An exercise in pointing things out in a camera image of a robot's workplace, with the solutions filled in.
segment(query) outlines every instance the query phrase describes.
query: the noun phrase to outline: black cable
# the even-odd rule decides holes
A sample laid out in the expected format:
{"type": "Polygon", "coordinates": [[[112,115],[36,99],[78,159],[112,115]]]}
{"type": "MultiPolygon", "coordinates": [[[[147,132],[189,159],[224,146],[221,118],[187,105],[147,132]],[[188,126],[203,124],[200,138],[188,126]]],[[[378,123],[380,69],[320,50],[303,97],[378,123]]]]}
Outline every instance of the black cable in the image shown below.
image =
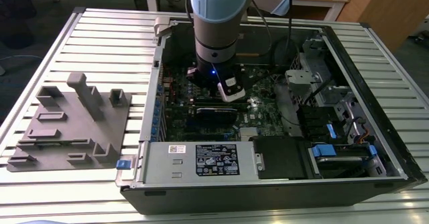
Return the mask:
{"type": "Polygon", "coordinates": [[[287,123],[290,123],[291,125],[296,125],[296,126],[299,126],[300,127],[300,125],[299,124],[295,124],[294,122],[291,122],[283,115],[282,115],[282,112],[279,112],[279,114],[280,114],[280,116],[282,116],[282,118],[283,118],[283,120],[286,120],[287,121],[287,123]]]}
{"type": "Polygon", "coordinates": [[[330,78],[322,82],[320,86],[316,88],[316,90],[310,94],[310,96],[306,98],[306,100],[303,101],[303,105],[307,104],[307,102],[310,101],[310,99],[323,90],[323,88],[326,88],[327,84],[330,84],[330,82],[334,80],[332,76],[330,76],[330,78]]]}
{"type": "Polygon", "coordinates": [[[272,36],[271,36],[271,32],[270,32],[270,27],[268,27],[268,23],[267,23],[267,21],[266,21],[266,18],[263,17],[263,15],[262,15],[262,12],[260,12],[260,10],[259,10],[259,7],[258,7],[258,5],[256,5],[256,3],[255,3],[255,1],[252,0],[252,4],[254,4],[254,6],[255,6],[255,9],[256,9],[256,12],[258,12],[258,15],[259,15],[259,17],[260,17],[260,19],[262,19],[262,22],[263,22],[263,24],[266,25],[266,29],[267,29],[267,34],[268,34],[268,48],[267,48],[267,50],[266,50],[266,52],[264,53],[260,53],[259,54],[259,56],[262,57],[262,56],[264,56],[264,55],[267,55],[270,52],[271,52],[271,47],[272,47],[272,36]]]}
{"type": "MultiPolygon", "coordinates": [[[[291,41],[291,32],[292,32],[292,0],[288,0],[288,33],[287,33],[287,38],[286,38],[286,48],[284,48],[284,52],[287,52],[288,49],[288,43],[291,41]]],[[[271,57],[270,57],[270,61],[272,61],[272,59],[275,58],[272,55],[275,55],[275,47],[271,47],[271,57]]],[[[260,81],[262,79],[264,79],[266,77],[268,77],[271,74],[274,74],[279,69],[282,68],[282,64],[279,64],[272,71],[267,72],[266,74],[263,74],[260,77],[256,77],[254,80],[254,84],[260,81]]]]}
{"type": "Polygon", "coordinates": [[[191,22],[192,26],[193,26],[193,19],[192,17],[189,16],[189,12],[188,12],[188,4],[189,4],[189,0],[185,0],[184,1],[184,10],[185,10],[185,14],[187,14],[187,19],[188,21],[191,22]]]}

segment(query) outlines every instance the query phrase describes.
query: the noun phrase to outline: white table leg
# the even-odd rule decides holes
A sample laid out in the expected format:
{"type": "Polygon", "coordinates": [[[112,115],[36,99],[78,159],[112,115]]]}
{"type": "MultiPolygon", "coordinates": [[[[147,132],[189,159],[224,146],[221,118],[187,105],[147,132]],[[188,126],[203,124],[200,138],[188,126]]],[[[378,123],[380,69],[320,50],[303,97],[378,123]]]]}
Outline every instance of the white table leg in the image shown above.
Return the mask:
{"type": "Polygon", "coordinates": [[[149,12],[157,11],[157,3],[156,0],[147,0],[147,8],[149,12]]]}
{"type": "Polygon", "coordinates": [[[340,10],[343,8],[344,2],[335,2],[332,7],[328,9],[328,12],[324,16],[324,21],[334,22],[339,16],[340,10]]]}

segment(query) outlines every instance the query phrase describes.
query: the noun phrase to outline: metal bracket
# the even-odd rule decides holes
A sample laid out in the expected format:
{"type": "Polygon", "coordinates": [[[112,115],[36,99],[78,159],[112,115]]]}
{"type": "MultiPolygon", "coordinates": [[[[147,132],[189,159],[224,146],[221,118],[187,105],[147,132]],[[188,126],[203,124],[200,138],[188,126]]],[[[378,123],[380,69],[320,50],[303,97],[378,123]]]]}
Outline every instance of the metal bracket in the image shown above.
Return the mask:
{"type": "Polygon", "coordinates": [[[306,96],[310,85],[315,82],[312,73],[304,70],[287,70],[286,80],[292,93],[298,96],[306,96]]]}
{"type": "Polygon", "coordinates": [[[169,17],[156,17],[155,24],[153,24],[153,32],[156,37],[164,36],[167,33],[169,33],[171,26],[175,26],[176,23],[171,23],[169,17]]]}
{"type": "Polygon", "coordinates": [[[266,166],[263,164],[263,157],[262,157],[262,154],[259,153],[255,154],[255,164],[256,164],[258,171],[266,170],[266,166]]]}

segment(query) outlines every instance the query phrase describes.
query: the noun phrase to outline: floor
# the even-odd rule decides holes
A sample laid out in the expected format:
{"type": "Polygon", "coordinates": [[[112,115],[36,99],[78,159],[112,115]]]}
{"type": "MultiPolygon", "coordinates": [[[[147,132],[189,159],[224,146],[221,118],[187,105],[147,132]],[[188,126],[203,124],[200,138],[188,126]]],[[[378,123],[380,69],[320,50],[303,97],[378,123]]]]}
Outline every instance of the floor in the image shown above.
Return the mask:
{"type": "MultiPolygon", "coordinates": [[[[36,55],[44,57],[74,7],[85,6],[88,8],[123,10],[135,10],[135,5],[137,5],[140,10],[147,7],[144,0],[136,0],[136,2],[133,0],[60,0],[58,3],[53,3],[52,0],[32,1],[37,9],[37,16],[26,22],[34,34],[36,41],[33,45],[21,50],[10,50],[0,43],[0,59],[13,55],[36,55]]],[[[181,12],[183,0],[173,1],[179,2],[161,0],[160,9],[169,12],[181,12]]],[[[429,49],[417,45],[413,39],[407,39],[394,55],[427,95],[429,78],[426,75],[429,73],[429,67],[426,65],[429,49]]],[[[0,66],[6,71],[6,73],[0,76],[0,123],[8,115],[38,63],[40,60],[37,58],[10,58],[0,61],[0,66]]]]}

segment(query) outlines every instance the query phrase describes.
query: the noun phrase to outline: blue latch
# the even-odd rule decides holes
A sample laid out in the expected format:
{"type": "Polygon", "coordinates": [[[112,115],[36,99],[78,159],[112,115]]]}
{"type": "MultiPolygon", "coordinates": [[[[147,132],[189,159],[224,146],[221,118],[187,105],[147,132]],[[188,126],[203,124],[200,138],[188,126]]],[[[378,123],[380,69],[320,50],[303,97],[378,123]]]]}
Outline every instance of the blue latch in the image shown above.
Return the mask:
{"type": "Polygon", "coordinates": [[[314,157],[336,156],[332,145],[316,145],[311,148],[314,157]]]}
{"type": "Polygon", "coordinates": [[[117,160],[116,170],[131,170],[131,160],[117,160]]]}
{"type": "Polygon", "coordinates": [[[367,146],[367,149],[368,149],[370,156],[374,157],[376,155],[375,146],[370,145],[370,146],[367,146]]]}

